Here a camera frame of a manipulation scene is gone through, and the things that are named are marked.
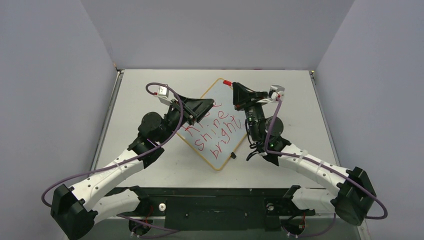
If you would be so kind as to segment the yellow framed whiteboard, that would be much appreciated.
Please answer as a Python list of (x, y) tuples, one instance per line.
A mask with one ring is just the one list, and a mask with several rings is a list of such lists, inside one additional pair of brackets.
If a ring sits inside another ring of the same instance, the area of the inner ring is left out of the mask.
[(201, 96), (214, 106), (194, 125), (185, 123), (177, 135), (214, 170), (220, 171), (246, 137), (245, 113), (233, 105), (233, 89), (218, 78)]

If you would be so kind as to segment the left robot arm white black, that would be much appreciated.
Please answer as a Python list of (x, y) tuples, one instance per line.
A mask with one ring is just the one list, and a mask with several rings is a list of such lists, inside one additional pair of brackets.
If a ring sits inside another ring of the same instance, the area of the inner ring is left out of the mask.
[(143, 116), (136, 139), (117, 158), (86, 179), (53, 192), (50, 214), (70, 240), (79, 240), (96, 223), (113, 215), (134, 212), (143, 215), (149, 201), (130, 187), (110, 194), (118, 184), (154, 163), (182, 125), (194, 125), (212, 109), (214, 100), (179, 96), (168, 101), (164, 116), (149, 112)]

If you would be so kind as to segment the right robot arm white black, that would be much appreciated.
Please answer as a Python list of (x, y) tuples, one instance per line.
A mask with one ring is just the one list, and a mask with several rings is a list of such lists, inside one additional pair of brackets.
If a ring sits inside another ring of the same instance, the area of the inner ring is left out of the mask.
[(360, 226), (377, 200), (368, 174), (361, 168), (348, 169), (321, 160), (282, 137), (284, 124), (277, 116), (285, 88), (272, 85), (269, 91), (254, 91), (239, 82), (230, 83), (232, 104), (245, 113), (249, 146), (247, 157), (260, 155), (267, 162), (314, 181), (322, 189), (295, 186), (282, 199), (283, 209), (334, 213), (345, 222)]

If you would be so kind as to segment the red marker cap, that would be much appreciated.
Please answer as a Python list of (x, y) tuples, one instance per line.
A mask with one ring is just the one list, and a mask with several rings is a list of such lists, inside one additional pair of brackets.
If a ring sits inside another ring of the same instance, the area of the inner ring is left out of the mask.
[(229, 81), (229, 80), (223, 80), (222, 82), (223, 82), (223, 84), (225, 84), (227, 86), (232, 85), (232, 82)]

